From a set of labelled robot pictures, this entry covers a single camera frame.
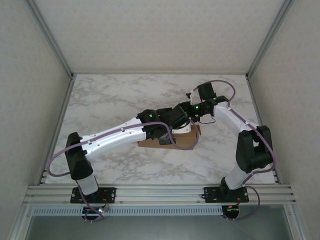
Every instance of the white robotic arm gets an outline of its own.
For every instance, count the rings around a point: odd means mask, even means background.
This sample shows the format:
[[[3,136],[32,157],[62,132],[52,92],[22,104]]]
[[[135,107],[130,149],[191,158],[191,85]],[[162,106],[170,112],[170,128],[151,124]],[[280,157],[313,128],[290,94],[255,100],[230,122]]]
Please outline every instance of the white robotic arm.
[[[82,137],[77,132],[71,133],[66,144],[70,150],[66,151],[65,155],[71,178],[78,182],[83,194],[90,195],[98,190],[90,164],[92,159],[113,148],[150,138],[159,139],[160,144],[171,144],[174,141],[173,131],[179,133],[183,131],[183,128],[190,130],[188,127],[190,119],[197,122],[206,114],[224,123],[238,137],[236,165],[230,174],[222,179],[220,185],[221,194],[226,202],[233,191],[243,187],[243,182],[252,175],[254,170],[272,163],[270,152],[255,134],[258,130],[272,146],[270,130],[266,126],[260,127],[240,119],[241,117],[235,114],[228,104],[229,100],[226,97],[217,97],[211,83],[201,84],[197,88],[202,100],[199,104],[191,105],[187,101],[179,103],[174,108],[146,109],[137,117],[99,133]]]

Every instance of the cardboard box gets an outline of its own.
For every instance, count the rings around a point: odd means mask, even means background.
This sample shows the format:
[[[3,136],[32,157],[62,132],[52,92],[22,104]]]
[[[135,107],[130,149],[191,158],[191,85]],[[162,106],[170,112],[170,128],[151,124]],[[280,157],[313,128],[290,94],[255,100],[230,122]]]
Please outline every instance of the cardboard box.
[[[200,126],[196,125],[198,128],[198,131],[201,135]],[[192,144],[194,144],[197,140],[197,131],[195,129],[195,126],[191,125],[191,131],[187,133],[181,133],[181,134],[173,134],[173,137],[175,138],[175,143],[182,148],[190,147]],[[160,145],[159,140],[156,139],[147,139],[143,141],[138,141],[138,146],[143,148],[156,148],[156,149],[176,149],[177,148],[173,144],[169,145]]]

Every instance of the white marble tabletop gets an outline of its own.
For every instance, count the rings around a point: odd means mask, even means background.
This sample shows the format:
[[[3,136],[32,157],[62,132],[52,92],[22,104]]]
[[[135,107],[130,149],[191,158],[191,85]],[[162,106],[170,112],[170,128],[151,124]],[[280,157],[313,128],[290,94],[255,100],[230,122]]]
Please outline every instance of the white marble tabletop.
[[[55,153],[72,132],[80,136],[115,127],[145,109],[174,107],[187,101],[186,93],[209,80],[227,80],[236,88],[232,106],[257,122],[243,75],[78,75],[65,113]],[[217,95],[230,97],[231,88],[214,83]],[[132,143],[92,161],[98,183],[116,184],[218,184],[236,164],[236,137],[221,122],[200,124],[202,136],[192,151],[138,147]],[[54,173],[68,172],[66,158],[51,165]],[[273,184],[272,172],[257,174],[248,183]],[[74,183],[70,176],[51,177],[47,184]]]

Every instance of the purple cable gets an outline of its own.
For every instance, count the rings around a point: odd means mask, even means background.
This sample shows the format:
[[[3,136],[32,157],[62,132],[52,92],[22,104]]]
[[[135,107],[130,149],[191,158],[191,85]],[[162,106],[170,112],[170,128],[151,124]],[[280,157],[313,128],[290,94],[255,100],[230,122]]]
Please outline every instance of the purple cable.
[[[246,187],[252,189],[252,190],[255,192],[255,194],[256,194],[256,196],[257,196],[257,198],[258,198],[258,205],[256,206],[256,209],[255,209],[253,212],[251,212],[250,214],[248,214],[248,215],[246,215],[246,216],[239,217],[239,218],[228,218],[228,217],[224,217],[224,219],[226,219],[227,221],[241,221],[241,220],[250,218],[252,215],[255,215],[255,214],[258,212],[258,210],[259,210],[259,208],[260,208],[260,196],[259,196],[259,193],[258,193],[257,190],[256,190],[254,187],[252,187],[252,186],[247,185]]]
[[[236,95],[236,89],[235,87],[228,81],[225,81],[225,80],[210,80],[210,81],[207,81],[205,82],[206,83],[215,83],[215,82],[220,82],[220,83],[225,83],[225,84],[228,84],[232,90],[233,90],[233,94],[232,96],[230,97],[228,103],[227,103],[227,106],[230,107],[230,111],[236,115],[242,122],[246,123],[246,120],[241,116],[239,115],[235,110],[233,110],[231,108],[231,101],[232,99],[234,99],[235,95]],[[271,172],[272,170],[275,169],[276,167],[276,164],[277,164],[277,157],[274,153],[274,151],[272,150],[272,148],[270,147],[270,145],[267,143],[267,141],[265,140],[265,138],[260,134],[260,132],[254,127],[252,126],[250,123],[248,124],[249,128],[251,128],[257,135],[258,137],[262,140],[262,142],[264,143],[264,145],[266,146],[266,148],[268,149],[268,151],[270,152],[271,156],[272,156],[272,160],[273,160],[273,163],[272,163],[272,166],[267,169],[267,170],[258,170],[258,171],[254,171],[251,175],[249,175],[243,182],[242,184],[244,185],[253,175],[255,174],[263,174],[263,173],[268,173],[268,172]]]
[[[232,99],[234,99],[234,97],[235,97],[235,95],[236,95],[236,89],[235,89],[235,87],[234,87],[230,82],[225,81],[225,80],[210,80],[210,81],[207,81],[207,82],[205,82],[205,83],[214,83],[214,82],[225,83],[225,84],[228,84],[228,85],[232,88],[233,94],[232,94],[232,96],[230,97],[230,99],[229,99],[229,101],[228,101],[228,103],[227,103],[227,106],[230,108],[230,111],[231,111],[234,115],[236,115],[242,122],[246,123],[246,120],[245,120],[242,116],[240,116],[235,110],[233,110],[233,109],[231,108],[231,101],[232,101]],[[250,123],[248,124],[248,126],[249,126],[249,128],[251,128],[251,129],[259,136],[259,138],[262,140],[262,142],[264,143],[264,145],[266,146],[266,148],[268,149],[268,151],[270,152],[270,154],[271,154],[271,156],[272,156],[273,163],[272,163],[272,166],[271,166],[269,169],[267,169],[267,170],[260,170],[260,171],[258,170],[258,171],[252,172],[251,175],[249,175],[247,178],[245,178],[245,179],[243,180],[242,185],[244,185],[244,184],[245,184],[253,175],[255,175],[255,174],[262,174],[262,173],[271,172],[272,170],[275,169],[276,164],[277,164],[277,157],[276,157],[274,151],[272,150],[272,148],[270,147],[270,145],[269,145],[269,144],[267,143],[267,141],[265,140],[265,138],[264,138],[264,137],[261,135],[261,133],[260,133],[254,126],[252,126]],[[244,220],[244,219],[247,219],[247,218],[251,217],[252,215],[254,215],[254,214],[256,214],[256,213],[258,212],[258,210],[259,210],[259,208],[260,208],[260,196],[259,196],[259,193],[257,192],[257,190],[256,190],[254,187],[249,186],[249,185],[247,185],[247,187],[248,187],[248,188],[251,188],[251,189],[255,192],[255,194],[257,195],[258,204],[257,204],[256,209],[255,209],[252,213],[250,213],[250,214],[248,214],[248,215],[246,215],[246,216],[240,217],[240,218],[226,218],[227,221],[240,221],[240,220]]]
[[[155,122],[139,123],[139,124],[134,124],[134,125],[130,125],[130,126],[125,126],[125,127],[123,127],[123,129],[127,130],[127,129],[137,128],[137,127],[143,127],[143,126],[162,125],[162,126],[164,126],[164,127],[166,128],[171,143],[172,143],[177,149],[179,149],[179,150],[192,150],[192,149],[197,145],[197,143],[198,143],[198,141],[199,141],[200,133],[199,133],[199,130],[198,130],[196,124],[195,124],[191,119],[190,119],[190,122],[192,123],[193,126],[195,126],[195,130],[196,130],[196,140],[195,140],[195,143],[192,144],[192,145],[189,146],[189,147],[180,147],[180,146],[178,146],[178,145],[174,142],[174,140],[173,140],[173,136],[172,136],[172,133],[171,133],[171,130],[170,130],[169,126],[168,126],[167,124],[165,124],[164,122],[155,121]],[[70,149],[74,149],[74,148],[76,148],[76,147],[79,147],[79,146],[88,144],[88,141],[94,142],[94,141],[96,141],[96,140],[99,140],[99,139],[101,139],[101,138],[104,138],[104,137],[106,137],[106,136],[108,136],[108,135],[111,135],[111,134],[115,134],[115,133],[120,132],[120,131],[122,131],[121,128],[115,129],[115,130],[106,132],[106,133],[104,133],[104,134],[101,134],[101,135],[99,135],[99,136],[93,137],[93,138],[91,138],[90,140],[87,140],[87,141],[84,141],[84,142],[79,142],[79,143],[77,143],[77,144],[68,146],[68,147],[66,147],[65,149],[57,152],[56,154],[54,154],[54,155],[50,158],[50,160],[48,161],[48,163],[47,163],[47,165],[46,165],[46,166],[47,166],[48,174],[49,174],[50,176],[53,176],[53,177],[62,177],[62,176],[66,176],[66,175],[70,174],[69,171],[68,171],[68,172],[65,172],[65,173],[61,173],[61,174],[54,174],[54,173],[52,173],[52,172],[50,171],[50,165],[51,165],[51,163],[52,163],[59,155],[65,153],[66,151],[69,151]],[[101,218],[96,218],[96,219],[94,219],[94,220],[91,220],[91,223],[93,223],[93,222],[98,222],[98,221],[101,221],[102,219],[104,219],[104,216],[103,216],[98,210],[96,210],[94,207],[92,207],[92,206],[87,202],[87,200],[86,200],[86,198],[85,198],[85,196],[84,196],[84,194],[83,194],[83,192],[82,192],[82,190],[81,190],[81,187],[80,187],[80,185],[78,184],[78,181],[75,181],[75,182],[76,182],[77,185],[78,185],[79,192],[80,192],[80,195],[81,195],[81,198],[82,198],[83,202],[90,208],[90,210],[96,212],[96,213],[99,214],[99,216],[101,217]],[[88,215],[88,213],[90,212],[90,210],[86,211],[86,213],[85,213],[85,215],[84,215],[84,220],[85,220],[85,221],[87,221],[87,215]]]
[[[94,219],[94,220],[91,220],[91,223],[93,223],[93,222],[98,222],[98,221],[101,221],[102,219],[104,219],[104,216],[102,215],[102,213],[99,212],[97,209],[95,209],[93,206],[91,206],[91,205],[87,202],[84,194],[82,193],[82,190],[81,190],[81,187],[80,187],[79,184],[78,184],[78,188],[79,188],[79,193],[80,193],[80,195],[81,195],[82,201],[85,203],[85,205],[87,205],[87,206],[90,208],[88,211],[86,211],[86,213],[85,213],[85,215],[84,215],[84,220],[85,220],[85,222],[87,222],[87,220],[88,220],[88,219],[87,219],[87,215],[88,215],[88,213],[90,212],[90,210],[96,212],[96,213],[99,214],[99,216],[101,217],[101,218],[96,218],[96,219]]]
[[[169,126],[168,126],[167,124],[165,124],[164,122],[161,122],[161,121],[154,121],[154,122],[147,122],[147,123],[139,123],[139,124],[134,124],[134,125],[130,125],[130,126],[124,126],[122,129],[127,130],[127,129],[137,128],[137,127],[150,126],[150,125],[162,125],[162,126],[164,126],[164,127],[166,128],[171,143],[172,143],[177,149],[179,149],[179,150],[192,150],[192,149],[197,145],[197,143],[198,143],[198,141],[199,141],[200,133],[199,133],[199,130],[198,130],[196,124],[195,124],[191,119],[190,119],[190,122],[191,122],[192,125],[195,127],[195,130],[196,130],[196,140],[195,140],[195,143],[192,144],[192,145],[189,146],[189,147],[180,147],[180,146],[178,146],[178,145],[174,142],[174,140],[173,140],[173,136],[172,136],[172,134],[171,134],[171,130],[170,130]],[[122,129],[119,128],[119,129],[115,129],[115,130],[106,132],[106,133],[101,134],[101,135],[99,135],[99,136],[93,137],[93,138],[91,138],[91,139],[89,139],[89,140],[87,140],[87,141],[79,142],[79,143],[77,143],[77,144],[68,146],[68,147],[66,147],[65,149],[57,152],[56,154],[54,154],[54,155],[50,158],[50,160],[48,161],[48,163],[47,163],[47,165],[46,165],[48,174],[49,174],[50,176],[52,176],[52,177],[62,177],[62,176],[66,176],[66,175],[70,174],[69,171],[68,171],[68,172],[65,172],[65,173],[61,173],[61,174],[54,174],[54,173],[52,173],[52,172],[50,171],[50,165],[51,165],[51,163],[52,163],[59,155],[65,153],[66,151],[69,151],[70,149],[74,149],[74,148],[76,148],[76,147],[79,147],[79,146],[88,144],[88,141],[94,142],[94,141],[99,140],[99,139],[101,139],[101,138],[104,138],[104,137],[106,137],[106,136],[108,136],[108,135],[115,134],[115,133],[117,133],[117,132],[121,132]]]

